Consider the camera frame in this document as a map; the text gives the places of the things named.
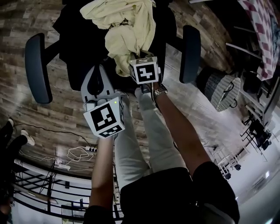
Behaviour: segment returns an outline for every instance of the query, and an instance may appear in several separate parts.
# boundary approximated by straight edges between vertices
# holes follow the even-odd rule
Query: black pants
[[[18,156],[21,147],[27,143],[27,138],[23,135],[15,138],[7,147],[13,133],[13,127],[10,122],[0,130],[0,153],[2,161],[0,162],[0,204],[5,204],[6,200],[13,195],[11,182],[14,179],[12,168],[14,160]]]

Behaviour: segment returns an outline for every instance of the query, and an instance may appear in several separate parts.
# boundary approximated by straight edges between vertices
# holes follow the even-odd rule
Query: white cube
[[[107,138],[125,129],[123,105],[118,97],[84,113],[94,135]]]
[[[149,57],[129,61],[130,75],[137,84],[158,82],[158,58]]]

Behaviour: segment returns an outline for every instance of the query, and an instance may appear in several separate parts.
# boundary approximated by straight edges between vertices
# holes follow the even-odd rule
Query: foot
[[[25,136],[27,138],[27,143],[30,145],[35,145],[35,140],[28,134],[26,130],[21,130],[21,135]]]
[[[11,124],[12,126],[14,126],[14,121],[12,120],[12,118],[9,118],[9,119],[8,119],[8,122],[10,122],[10,124]]]

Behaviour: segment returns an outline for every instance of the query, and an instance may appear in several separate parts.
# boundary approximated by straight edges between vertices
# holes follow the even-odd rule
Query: checkered tablecloth
[[[272,78],[278,62],[279,47],[273,50],[271,17],[275,17],[270,0],[238,0],[251,19],[262,50],[263,67],[258,68],[258,78]]]

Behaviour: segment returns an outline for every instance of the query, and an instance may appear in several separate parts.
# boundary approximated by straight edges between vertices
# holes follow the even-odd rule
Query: wooden floor
[[[49,105],[37,104],[27,83],[25,43],[39,32],[46,36],[46,47],[57,41],[59,35],[52,25],[62,8],[61,0],[13,0],[0,6],[0,125],[3,126],[8,117],[12,117],[15,124],[26,123],[49,130],[73,132],[83,136],[94,146],[97,138],[91,133],[84,119],[80,92],[70,88],[64,62],[56,57],[48,65],[53,94],[53,101]],[[170,8],[176,17],[178,36],[182,37],[182,28],[186,24],[199,29],[202,41],[201,66],[210,65],[229,72],[233,62],[226,51],[225,42],[230,42],[231,39],[209,8],[204,3],[190,5],[187,0],[174,0]],[[239,152],[243,147],[239,135],[244,129],[241,120],[246,115],[243,107],[216,112],[196,87],[179,82],[181,53],[169,45],[166,48],[164,84],[172,101],[194,125],[202,142],[207,146],[219,145],[234,154]],[[138,105],[133,97],[131,105],[136,135],[148,160],[148,141]],[[16,128],[14,137],[24,128],[36,141],[33,147],[23,146],[22,152],[37,156],[37,159],[28,158],[48,167],[53,163],[50,158],[59,158],[66,164],[70,161],[67,158],[69,148],[87,145],[82,137],[70,133],[53,133],[26,125]],[[71,162],[69,172],[90,176],[90,170],[75,170],[92,168],[94,158],[90,162]]]

